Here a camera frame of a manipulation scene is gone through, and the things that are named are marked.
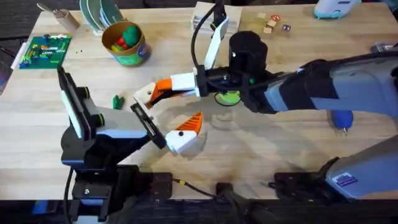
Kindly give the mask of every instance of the label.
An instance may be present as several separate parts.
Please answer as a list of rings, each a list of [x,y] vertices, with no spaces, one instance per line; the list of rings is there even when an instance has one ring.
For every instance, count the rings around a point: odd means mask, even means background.
[[[340,187],[345,187],[349,184],[357,183],[358,180],[355,179],[351,174],[345,172],[340,175],[337,175],[336,177],[332,178],[332,181],[339,185]]]
[[[132,55],[114,55],[115,59],[122,65],[137,65],[149,55],[145,41],[138,46],[137,52]]]

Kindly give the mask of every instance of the circuit board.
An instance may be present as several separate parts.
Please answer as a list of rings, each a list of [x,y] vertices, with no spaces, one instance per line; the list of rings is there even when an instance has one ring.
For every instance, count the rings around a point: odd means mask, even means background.
[[[62,64],[72,37],[66,35],[43,35],[33,37],[23,56],[20,69],[56,69]]]

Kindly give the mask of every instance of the green toy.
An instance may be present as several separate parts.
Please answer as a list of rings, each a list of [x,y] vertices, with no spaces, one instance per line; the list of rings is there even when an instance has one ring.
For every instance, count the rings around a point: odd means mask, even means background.
[[[136,26],[131,26],[123,32],[123,39],[128,47],[135,46],[141,37],[141,32]]]
[[[124,97],[119,97],[115,95],[112,99],[112,109],[114,110],[121,110],[124,104]]]
[[[215,101],[222,106],[234,106],[241,101],[239,91],[228,91],[225,94],[216,93],[214,98]]]

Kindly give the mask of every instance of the plate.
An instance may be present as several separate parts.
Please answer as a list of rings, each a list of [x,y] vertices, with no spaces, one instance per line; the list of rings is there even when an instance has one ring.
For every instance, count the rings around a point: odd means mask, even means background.
[[[97,24],[94,22],[93,18],[91,18],[90,13],[88,12],[87,0],[80,0],[80,10],[81,10],[81,13],[83,14],[83,17],[86,19],[87,23],[89,23],[89,25],[94,30],[100,30],[100,28],[97,26]]]
[[[102,24],[104,24],[104,26],[108,28],[111,24],[106,20],[104,11],[102,9],[99,10],[99,15],[99,19],[101,19]]]
[[[101,4],[98,0],[87,0],[87,8],[91,18],[95,24],[101,29],[105,30],[105,26],[102,24],[100,19]]]
[[[123,20],[123,16],[113,0],[101,0],[101,8],[104,16],[110,24]]]

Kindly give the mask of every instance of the wooden table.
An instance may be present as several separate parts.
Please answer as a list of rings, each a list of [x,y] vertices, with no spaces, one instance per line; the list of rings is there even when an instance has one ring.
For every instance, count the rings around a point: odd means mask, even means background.
[[[279,14],[292,26],[290,36],[279,31],[262,34],[268,45],[267,64],[272,72],[294,70],[316,59],[344,58],[369,52],[377,41],[397,40],[398,26],[384,3],[358,4],[347,17],[319,21],[313,5],[244,7],[239,30],[261,30],[258,12]],[[82,23],[73,37],[65,70],[78,86],[88,86],[98,106],[111,107],[112,97],[126,97],[125,110],[134,92],[147,83],[174,73],[189,72],[192,8],[130,9],[122,14],[138,23],[153,48],[141,67],[120,66],[94,37],[80,12]],[[41,13],[31,36],[64,33],[52,15]],[[199,36],[197,57],[205,56],[210,38]],[[228,64],[228,39],[217,65]],[[204,112],[202,151],[194,158],[158,150],[152,143],[124,163],[143,170],[170,171],[197,187],[214,191],[217,182],[234,184],[245,197],[275,198],[264,185],[282,170],[317,170],[335,156],[349,156],[397,134],[390,117],[355,113],[347,137],[334,131],[326,111],[291,111],[275,115],[253,114],[242,104],[217,105],[213,97],[171,99],[154,108],[159,121],[172,129],[197,111]],[[0,199],[62,198],[68,167],[62,165],[60,138],[68,117],[60,99],[55,70],[16,70],[0,97]],[[174,185],[174,198],[202,198]]]

